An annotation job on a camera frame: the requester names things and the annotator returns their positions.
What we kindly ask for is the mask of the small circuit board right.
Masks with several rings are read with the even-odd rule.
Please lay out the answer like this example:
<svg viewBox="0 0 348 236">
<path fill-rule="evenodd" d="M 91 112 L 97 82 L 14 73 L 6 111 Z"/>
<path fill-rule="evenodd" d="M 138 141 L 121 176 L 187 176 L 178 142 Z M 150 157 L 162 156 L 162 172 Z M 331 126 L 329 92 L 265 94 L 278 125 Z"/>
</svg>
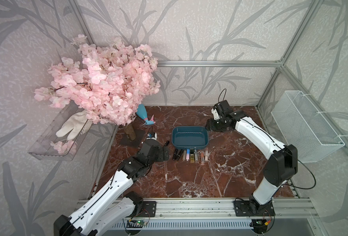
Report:
<svg viewBox="0 0 348 236">
<path fill-rule="evenodd" d="M 271 220 L 252 219 L 251 230 L 257 235 L 265 235 L 271 229 Z"/>
</svg>

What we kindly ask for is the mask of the dark square tree base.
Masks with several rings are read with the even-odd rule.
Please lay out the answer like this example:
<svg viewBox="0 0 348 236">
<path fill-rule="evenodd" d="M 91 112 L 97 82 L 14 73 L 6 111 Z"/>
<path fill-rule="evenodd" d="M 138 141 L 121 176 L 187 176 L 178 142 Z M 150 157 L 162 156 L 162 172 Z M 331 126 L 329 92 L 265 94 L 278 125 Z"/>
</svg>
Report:
<svg viewBox="0 0 348 236">
<path fill-rule="evenodd" d="M 134 147 L 138 148 L 140 144 L 143 142 L 143 138 L 145 136 L 144 130 L 135 130 L 136 138 L 134 140 L 130 140 L 127 134 L 122 135 L 122 139 L 119 144 L 122 146 Z"/>
</svg>

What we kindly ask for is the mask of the teal plastic storage box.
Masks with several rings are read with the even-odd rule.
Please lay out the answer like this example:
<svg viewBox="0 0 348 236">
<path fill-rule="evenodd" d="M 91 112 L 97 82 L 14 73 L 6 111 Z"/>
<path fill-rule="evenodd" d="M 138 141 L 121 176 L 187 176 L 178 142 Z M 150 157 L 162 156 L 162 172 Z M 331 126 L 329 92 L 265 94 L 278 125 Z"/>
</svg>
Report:
<svg viewBox="0 0 348 236">
<path fill-rule="evenodd" d="M 208 143 L 208 132 L 202 126 L 178 126 L 172 130 L 172 144 L 177 149 L 204 149 Z"/>
</svg>

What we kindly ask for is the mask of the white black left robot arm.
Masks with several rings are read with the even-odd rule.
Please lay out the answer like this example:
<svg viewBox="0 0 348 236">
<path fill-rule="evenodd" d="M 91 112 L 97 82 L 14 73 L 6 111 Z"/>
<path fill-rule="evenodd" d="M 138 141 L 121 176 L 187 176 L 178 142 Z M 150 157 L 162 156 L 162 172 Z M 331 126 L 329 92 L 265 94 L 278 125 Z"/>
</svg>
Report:
<svg viewBox="0 0 348 236">
<path fill-rule="evenodd" d="M 147 139 L 140 150 L 124 159 L 114 175 L 90 200 L 70 216 L 61 215 L 54 223 L 55 236 L 101 236 L 125 217 L 140 213 L 143 199 L 135 192 L 120 202 L 114 201 L 139 178 L 147 175 L 153 164 L 169 160 L 169 141 L 164 145 Z"/>
</svg>

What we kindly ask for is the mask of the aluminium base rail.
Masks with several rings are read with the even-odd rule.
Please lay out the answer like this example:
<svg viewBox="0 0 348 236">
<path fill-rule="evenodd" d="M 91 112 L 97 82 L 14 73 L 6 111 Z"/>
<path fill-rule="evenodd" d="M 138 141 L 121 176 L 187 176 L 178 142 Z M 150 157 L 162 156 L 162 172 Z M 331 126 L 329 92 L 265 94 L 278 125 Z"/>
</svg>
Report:
<svg viewBox="0 0 348 236">
<path fill-rule="evenodd" d="M 318 213 L 310 199 L 276 198 L 264 213 L 252 215 L 246 200 L 235 198 L 152 198 L 154 213 L 148 217 L 130 216 L 121 219 L 109 230 L 225 230 L 251 229 L 252 219 L 271 220 L 270 226 L 298 226 L 304 223 L 318 235 L 320 230 Z M 150 220 L 143 228 L 126 228 L 130 219 Z"/>
</svg>

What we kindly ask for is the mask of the green circuit board left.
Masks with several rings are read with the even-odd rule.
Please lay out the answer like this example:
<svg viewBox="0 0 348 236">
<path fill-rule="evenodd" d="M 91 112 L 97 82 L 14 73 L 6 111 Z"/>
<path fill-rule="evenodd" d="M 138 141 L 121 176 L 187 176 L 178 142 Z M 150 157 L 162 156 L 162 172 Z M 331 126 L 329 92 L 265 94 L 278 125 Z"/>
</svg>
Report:
<svg viewBox="0 0 348 236">
<path fill-rule="evenodd" d="M 143 219 L 130 219 L 126 222 L 126 228 L 143 228 L 146 227 L 149 224 L 150 220 L 143 220 Z"/>
</svg>

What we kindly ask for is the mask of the brown artificial tree trunk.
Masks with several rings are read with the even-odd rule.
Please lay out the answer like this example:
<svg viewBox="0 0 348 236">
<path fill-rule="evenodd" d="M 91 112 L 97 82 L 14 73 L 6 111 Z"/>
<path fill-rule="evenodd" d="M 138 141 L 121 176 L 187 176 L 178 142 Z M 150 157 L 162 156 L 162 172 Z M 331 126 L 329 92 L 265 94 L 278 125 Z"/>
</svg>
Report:
<svg viewBox="0 0 348 236">
<path fill-rule="evenodd" d="M 136 139 L 136 133 L 134 131 L 132 124 L 123 126 L 123 129 L 124 129 L 125 135 L 130 141 L 134 141 Z"/>
</svg>

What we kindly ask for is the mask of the pink cherry blossom tree crown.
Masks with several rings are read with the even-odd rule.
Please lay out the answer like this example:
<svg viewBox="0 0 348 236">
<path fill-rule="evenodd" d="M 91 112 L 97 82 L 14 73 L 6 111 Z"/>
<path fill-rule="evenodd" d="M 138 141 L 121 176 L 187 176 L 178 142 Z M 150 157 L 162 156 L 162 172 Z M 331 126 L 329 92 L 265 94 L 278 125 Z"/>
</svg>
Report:
<svg viewBox="0 0 348 236">
<path fill-rule="evenodd" d="M 73 39 L 82 61 L 63 57 L 48 69 L 50 87 L 37 88 L 37 101 L 49 100 L 52 108 L 64 108 L 73 101 L 97 123 L 129 125 L 146 96 L 157 94 L 160 83 L 153 77 L 158 62 L 151 47 L 125 45 L 117 37 L 107 47 L 86 43 L 83 34 Z"/>
</svg>

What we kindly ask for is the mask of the gold black lipstick tube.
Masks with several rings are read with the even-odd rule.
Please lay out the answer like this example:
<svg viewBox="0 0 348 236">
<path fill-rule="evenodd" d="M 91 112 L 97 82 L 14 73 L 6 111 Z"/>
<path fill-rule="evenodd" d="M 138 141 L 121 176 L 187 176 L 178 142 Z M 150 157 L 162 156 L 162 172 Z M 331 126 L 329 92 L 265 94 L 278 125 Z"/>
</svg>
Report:
<svg viewBox="0 0 348 236">
<path fill-rule="evenodd" d="M 193 149 L 190 150 L 190 162 L 195 162 L 195 151 Z"/>
</svg>

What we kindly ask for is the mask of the pale pink lipstick tube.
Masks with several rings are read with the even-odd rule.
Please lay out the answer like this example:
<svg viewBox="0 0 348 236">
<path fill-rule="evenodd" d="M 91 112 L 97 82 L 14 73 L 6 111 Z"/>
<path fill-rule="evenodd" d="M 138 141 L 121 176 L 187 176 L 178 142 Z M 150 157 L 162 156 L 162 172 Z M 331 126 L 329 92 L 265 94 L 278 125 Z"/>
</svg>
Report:
<svg viewBox="0 0 348 236">
<path fill-rule="evenodd" d="M 206 148 L 205 151 L 204 151 L 204 161 L 205 162 L 208 161 L 208 148 Z"/>
</svg>

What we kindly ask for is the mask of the pink clear lip gloss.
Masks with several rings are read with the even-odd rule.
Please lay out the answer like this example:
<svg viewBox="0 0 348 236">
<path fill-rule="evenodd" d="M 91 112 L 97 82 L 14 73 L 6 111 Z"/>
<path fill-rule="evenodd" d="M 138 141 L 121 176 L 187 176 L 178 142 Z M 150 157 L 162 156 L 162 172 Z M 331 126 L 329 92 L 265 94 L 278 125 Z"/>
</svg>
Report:
<svg viewBox="0 0 348 236">
<path fill-rule="evenodd" d="M 200 160 L 201 160 L 201 163 L 204 163 L 205 162 L 205 155 L 204 155 L 204 152 L 203 151 L 200 151 Z"/>
</svg>

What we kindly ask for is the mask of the blue pink lipstick tube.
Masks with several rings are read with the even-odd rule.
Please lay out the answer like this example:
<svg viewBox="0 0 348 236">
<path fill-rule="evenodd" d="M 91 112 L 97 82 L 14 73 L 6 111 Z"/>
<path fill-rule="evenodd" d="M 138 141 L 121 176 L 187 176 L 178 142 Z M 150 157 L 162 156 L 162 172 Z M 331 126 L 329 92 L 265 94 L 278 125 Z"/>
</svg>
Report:
<svg viewBox="0 0 348 236">
<path fill-rule="evenodd" d="M 186 150 L 186 161 L 190 160 L 190 149 Z"/>
</svg>

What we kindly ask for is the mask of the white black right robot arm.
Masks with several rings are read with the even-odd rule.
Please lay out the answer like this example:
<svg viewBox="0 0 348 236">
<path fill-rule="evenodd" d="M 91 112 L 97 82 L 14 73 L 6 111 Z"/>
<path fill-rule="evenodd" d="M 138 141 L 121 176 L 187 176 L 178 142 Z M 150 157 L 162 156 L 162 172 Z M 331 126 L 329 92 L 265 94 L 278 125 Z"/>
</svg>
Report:
<svg viewBox="0 0 348 236">
<path fill-rule="evenodd" d="M 250 140 L 267 159 L 263 179 L 253 192 L 250 204 L 268 204 L 279 188 L 298 172 L 297 148 L 275 139 L 241 110 L 225 113 L 213 108 L 211 112 L 213 118 L 206 123 L 208 131 L 235 130 Z"/>
</svg>

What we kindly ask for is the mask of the silver grey lipstick tube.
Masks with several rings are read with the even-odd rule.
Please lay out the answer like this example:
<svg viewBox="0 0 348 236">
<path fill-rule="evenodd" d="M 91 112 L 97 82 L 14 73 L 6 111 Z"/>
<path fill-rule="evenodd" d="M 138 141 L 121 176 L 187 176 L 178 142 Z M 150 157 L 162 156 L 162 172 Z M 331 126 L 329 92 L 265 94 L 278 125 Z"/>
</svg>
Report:
<svg viewBox="0 0 348 236">
<path fill-rule="evenodd" d="M 195 157 L 195 162 L 198 162 L 198 154 L 196 149 L 194 149 L 194 157 Z"/>
</svg>

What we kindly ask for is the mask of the beige slim lipstick tube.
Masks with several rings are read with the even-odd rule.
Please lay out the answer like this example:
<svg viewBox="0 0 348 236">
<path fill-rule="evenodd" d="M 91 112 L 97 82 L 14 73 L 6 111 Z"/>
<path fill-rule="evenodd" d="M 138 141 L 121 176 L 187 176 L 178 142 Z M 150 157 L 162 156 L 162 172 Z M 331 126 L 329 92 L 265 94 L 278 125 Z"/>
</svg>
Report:
<svg viewBox="0 0 348 236">
<path fill-rule="evenodd" d="M 187 151 L 184 150 L 183 155 L 182 155 L 182 160 L 185 161 L 186 160 L 186 155 L 187 155 Z"/>
</svg>

